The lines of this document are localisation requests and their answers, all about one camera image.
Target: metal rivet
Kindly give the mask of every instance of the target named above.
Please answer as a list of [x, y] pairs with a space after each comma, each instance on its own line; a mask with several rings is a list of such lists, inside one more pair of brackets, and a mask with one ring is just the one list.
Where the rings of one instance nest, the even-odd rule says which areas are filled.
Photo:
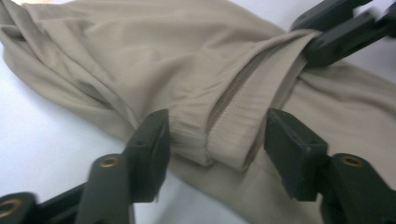
[[118, 158], [110, 157], [110, 158], [106, 158], [106, 159], [102, 160], [99, 165], [101, 167], [107, 168], [107, 167], [115, 166], [117, 163], [119, 163]]
[[346, 165], [350, 165], [350, 166], [354, 166], [354, 167], [362, 167], [363, 166], [363, 162], [361, 161], [361, 159], [358, 159], [356, 157], [345, 156], [341, 159], [341, 161], [343, 163], [345, 163]]
[[21, 207], [22, 201], [20, 199], [11, 199], [0, 203], [0, 217], [7, 217]]

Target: clamp jaw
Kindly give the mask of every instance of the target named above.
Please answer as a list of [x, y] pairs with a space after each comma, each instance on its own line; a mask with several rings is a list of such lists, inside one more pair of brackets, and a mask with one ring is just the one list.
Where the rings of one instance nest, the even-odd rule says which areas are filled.
[[396, 223], [396, 191], [370, 163], [346, 153], [329, 157], [327, 143], [293, 115], [268, 110], [264, 148], [291, 198], [323, 196], [325, 224]]
[[385, 36], [396, 37], [396, 3], [378, 21], [370, 10], [354, 18], [353, 9], [371, 1], [325, 0], [297, 18], [291, 30], [323, 32], [304, 49], [308, 67], [330, 65]]
[[170, 159], [167, 110], [146, 117], [121, 154], [97, 159], [87, 183], [36, 204], [22, 192], [0, 198], [0, 223], [134, 223], [131, 203], [152, 202]]

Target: fabric fold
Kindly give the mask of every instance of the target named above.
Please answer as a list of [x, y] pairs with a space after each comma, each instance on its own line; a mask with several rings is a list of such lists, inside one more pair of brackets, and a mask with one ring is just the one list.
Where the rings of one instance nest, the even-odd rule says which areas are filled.
[[[22, 80], [38, 79], [26, 81], [34, 90], [124, 140], [147, 114], [167, 108], [174, 153], [243, 170], [266, 108], [289, 91], [279, 87], [299, 74], [304, 63], [296, 59], [315, 34], [283, 34], [227, 2], [187, 2], [6, 0], [6, 61]], [[126, 122], [120, 132], [110, 128], [114, 118]]]
[[252, 223], [321, 223], [283, 190], [262, 149], [268, 107], [354, 153], [396, 189], [396, 87], [345, 63], [303, 70], [317, 33], [282, 30], [225, 0], [0, 4], [9, 68], [123, 141], [170, 112], [170, 169]]

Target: beige fabric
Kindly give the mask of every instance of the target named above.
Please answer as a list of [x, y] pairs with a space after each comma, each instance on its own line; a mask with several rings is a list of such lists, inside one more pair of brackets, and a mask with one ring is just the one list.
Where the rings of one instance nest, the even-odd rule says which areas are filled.
[[316, 203], [288, 198], [262, 150], [269, 106], [396, 187], [396, 87], [343, 63], [302, 73], [315, 35], [284, 34], [222, 0], [0, 5], [4, 57], [22, 81], [123, 140], [168, 108], [172, 171], [253, 223], [320, 222]]

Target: white background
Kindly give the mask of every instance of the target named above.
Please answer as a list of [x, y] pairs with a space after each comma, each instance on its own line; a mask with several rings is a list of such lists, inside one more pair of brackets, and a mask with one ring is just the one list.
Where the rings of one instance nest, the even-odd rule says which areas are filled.
[[[233, 2], [289, 30], [300, 14], [320, 1]], [[392, 2], [374, 1], [371, 5], [383, 12]], [[347, 60], [396, 82], [396, 41], [381, 40]], [[85, 182], [95, 159], [122, 152], [123, 147], [123, 143], [28, 89], [0, 59], [0, 197], [31, 191], [44, 202]], [[169, 172], [159, 202], [136, 204], [135, 213], [139, 224], [246, 223]]]

